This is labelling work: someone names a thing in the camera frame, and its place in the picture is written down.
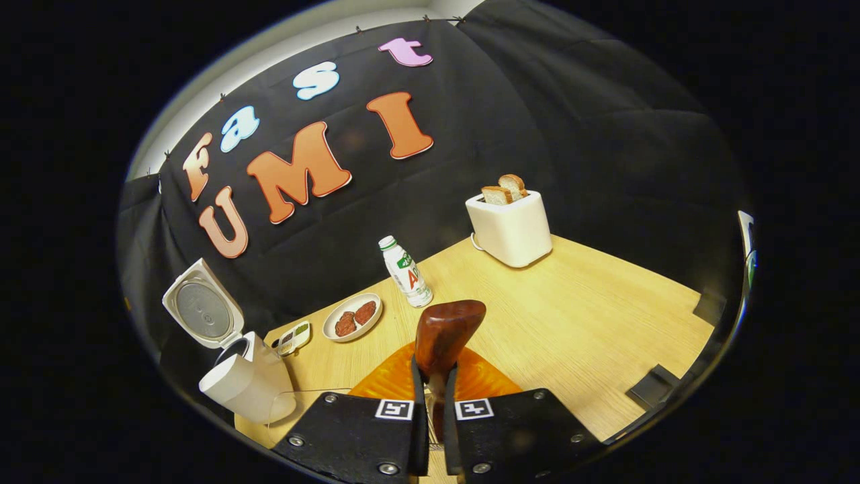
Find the white wall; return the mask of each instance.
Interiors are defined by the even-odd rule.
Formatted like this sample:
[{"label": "white wall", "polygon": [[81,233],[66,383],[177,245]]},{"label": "white wall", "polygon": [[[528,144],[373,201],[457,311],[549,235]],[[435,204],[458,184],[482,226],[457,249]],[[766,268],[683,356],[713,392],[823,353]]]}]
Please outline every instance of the white wall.
[{"label": "white wall", "polygon": [[135,152],[126,180],[156,173],[173,148],[220,98],[283,59],[329,40],[391,23],[465,16],[483,0],[334,0],[287,18],[209,66],[162,111]]}]

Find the screw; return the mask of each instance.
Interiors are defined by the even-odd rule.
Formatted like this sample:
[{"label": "screw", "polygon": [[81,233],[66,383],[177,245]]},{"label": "screw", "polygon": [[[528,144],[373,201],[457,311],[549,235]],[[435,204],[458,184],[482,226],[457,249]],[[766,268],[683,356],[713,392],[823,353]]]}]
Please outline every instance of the screw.
[{"label": "screw", "polygon": [[383,474],[387,474],[387,475],[394,475],[394,474],[397,474],[398,472],[400,472],[400,468],[398,468],[394,464],[389,464],[389,463],[379,464],[378,469],[379,469],[379,472],[381,472]]}]

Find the open lid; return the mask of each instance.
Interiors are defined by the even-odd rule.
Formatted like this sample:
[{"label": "open lid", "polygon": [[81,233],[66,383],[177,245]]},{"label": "open lid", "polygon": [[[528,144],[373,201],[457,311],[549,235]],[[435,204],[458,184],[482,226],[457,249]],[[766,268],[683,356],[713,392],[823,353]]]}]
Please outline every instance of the open lid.
[{"label": "open lid", "polygon": [[202,258],[176,278],[162,304],[206,348],[226,348],[242,337],[242,310]]}]

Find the toast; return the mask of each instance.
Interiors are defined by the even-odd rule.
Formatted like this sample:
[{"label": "toast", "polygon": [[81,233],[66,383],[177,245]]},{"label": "toast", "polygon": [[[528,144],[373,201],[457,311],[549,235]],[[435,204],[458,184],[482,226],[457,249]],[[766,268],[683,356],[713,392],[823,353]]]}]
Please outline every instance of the toast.
[{"label": "toast", "polygon": [[513,203],[513,195],[511,190],[503,189],[502,187],[484,187],[481,189],[486,203],[493,205],[507,205]]},{"label": "toast", "polygon": [[529,195],[529,192],[525,191],[525,183],[523,183],[523,179],[512,173],[499,177],[499,186],[508,189],[511,192],[511,197],[514,202]]}]

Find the meat patty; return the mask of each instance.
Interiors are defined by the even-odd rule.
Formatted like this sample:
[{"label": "meat patty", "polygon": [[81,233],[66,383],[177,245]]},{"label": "meat patty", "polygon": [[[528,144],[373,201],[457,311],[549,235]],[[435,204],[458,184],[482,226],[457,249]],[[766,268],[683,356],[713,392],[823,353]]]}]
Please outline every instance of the meat patty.
[{"label": "meat patty", "polygon": [[359,310],[355,312],[355,322],[364,325],[376,313],[376,302],[366,302]]},{"label": "meat patty", "polygon": [[355,331],[357,326],[353,320],[354,316],[355,313],[352,311],[346,311],[335,325],[335,334],[338,336],[347,336],[349,333]]}]

